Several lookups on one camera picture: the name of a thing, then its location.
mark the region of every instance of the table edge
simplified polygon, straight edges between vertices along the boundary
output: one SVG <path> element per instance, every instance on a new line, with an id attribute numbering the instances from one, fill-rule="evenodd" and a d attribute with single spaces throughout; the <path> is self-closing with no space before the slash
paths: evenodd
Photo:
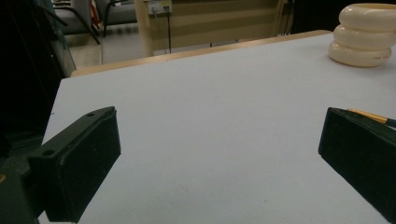
<path id="1" fill-rule="evenodd" d="M 221 52 L 221 51 L 230 50 L 230 49 L 248 48 L 248 47 L 252 47 L 252 46 L 272 44 L 272 43 L 278 43 L 278 42 L 289 41 L 289 40 L 294 40 L 294 39 L 302 39 L 302 38 L 307 38 L 307 37 L 316 36 L 316 35 L 327 35 L 330 33 L 331 33 L 331 31 L 327 31 L 327 30 L 316 30 L 316 31 L 304 32 L 304 33 L 299 33 L 299 34 L 294 34 L 294 35 L 282 35 L 282 36 L 265 38 L 265 39 L 251 40 L 251 41 L 247 41 L 247 42 L 241 42 L 241 43 L 224 45 L 224 46 L 217 46 L 217 47 L 213 47 L 213 48 L 195 49 L 195 50 L 184 51 L 184 52 L 173 53 L 173 54 L 165 54 L 165 55 L 159 55 L 159 56 L 153 56 L 153 57 L 147 57 L 147 58 L 141 58 L 141 59 L 133 59 L 133 60 L 123 61 L 123 62 L 118 62 L 118 63 L 107 63 L 107 64 L 78 69 L 71 74 L 71 77 L 81 77 L 81 76 L 91 75 L 94 73 L 123 68 L 123 67 L 130 67 L 130 66 L 136 66 L 136 65 L 147 64 L 147 63 L 165 62 L 165 61 L 169 61 L 169 60 L 204 55 L 204 54 L 215 53 L 215 52 Z"/>

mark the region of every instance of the white tabletop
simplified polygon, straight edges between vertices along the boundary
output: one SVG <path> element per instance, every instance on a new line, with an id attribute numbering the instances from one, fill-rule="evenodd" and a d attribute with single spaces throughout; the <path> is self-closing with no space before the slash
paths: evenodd
<path id="1" fill-rule="evenodd" d="M 396 118 L 396 57 L 346 66 L 328 57 L 331 42 L 64 79 L 45 141 L 88 112 L 118 111 L 121 156 L 80 223 L 388 223 L 318 144 L 328 107 Z"/>

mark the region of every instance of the cable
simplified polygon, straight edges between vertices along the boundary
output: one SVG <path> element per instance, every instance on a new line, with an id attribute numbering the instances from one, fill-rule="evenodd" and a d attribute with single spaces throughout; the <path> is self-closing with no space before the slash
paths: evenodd
<path id="1" fill-rule="evenodd" d="M 157 22 L 157 26 L 158 26 L 158 35 L 160 36 L 160 39 L 163 41 L 163 51 L 165 52 L 165 54 L 167 54 L 166 52 L 166 47 L 165 47 L 165 41 L 163 40 L 163 34 L 161 32 L 161 26 L 160 23 L 158 22 L 158 17 L 157 17 L 157 10 L 155 10 L 155 8 L 152 8 L 152 13 L 154 14 L 155 17 L 155 21 Z"/>
<path id="2" fill-rule="evenodd" d="M 287 16 L 287 18 L 286 18 L 286 24 L 285 24 L 285 31 L 283 32 L 283 35 L 286 35 L 286 34 L 288 34 L 289 32 L 287 31 L 287 29 L 288 29 L 288 24 L 289 24 L 289 17 L 290 17 L 290 14 L 291 14 L 291 7 L 292 7 L 292 4 L 293 3 L 293 0 L 288 0 L 288 7 L 289 7 L 289 12 L 288 12 L 288 16 Z"/>
<path id="3" fill-rule="evenodd" d="M 171 22 L 170 22 L 170 12 L 169 7 L 164 7 L 166 11 L 166 17 L 168 19 L 168 41 L 169 41 L 169 53 L 172 53 L 172 39 L 171 39 Z"/>

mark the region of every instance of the chair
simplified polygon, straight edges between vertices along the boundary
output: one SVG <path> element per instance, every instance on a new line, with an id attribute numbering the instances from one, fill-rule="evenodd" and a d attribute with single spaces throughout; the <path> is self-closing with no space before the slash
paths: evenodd
<path id="1" fill-rule="evenodd" d="M 64 35 L 90 33 L 96 43 L 100 44 L 92 30 L 94 28 L 90 28 L 88 25 L 92 22 L 91 2 L 89 0 L 55 2 L 53 5 L 55 14 L 67 23 L 67 26 L 60 25 Z"/>
<path id="2" fill-rule="evenodd" d="M 103 37 L 106 36 L 108 25 L 137 22 L 134 1 L 132 0 L 95 0 L 96 10 L 103 22 Z"/>

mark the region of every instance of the white plastic ring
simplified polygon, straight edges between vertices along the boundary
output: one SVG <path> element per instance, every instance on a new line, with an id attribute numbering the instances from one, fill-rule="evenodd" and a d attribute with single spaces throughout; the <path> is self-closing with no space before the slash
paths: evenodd
<path id="1" fill-rule="evenodd" d="M 396 32 L 367 32 L 338 25 L 332 34 L 337 44 L 353 49 L 388 49 L 396 44 Z"/>
<path id="2" fill-rule="evenodd" d="M 339 21 L 356 30 L 396 32 L 396 5 L 352 4 L 340 12 Z"/>
<path id="3" fill-rule="evenodd" d="M 350 49 L 333 41 L 329 46 L 329 56 L 339 63 L 358 67 L 376 67 L 389 60 L 391 49 L 359 50 Z"/>

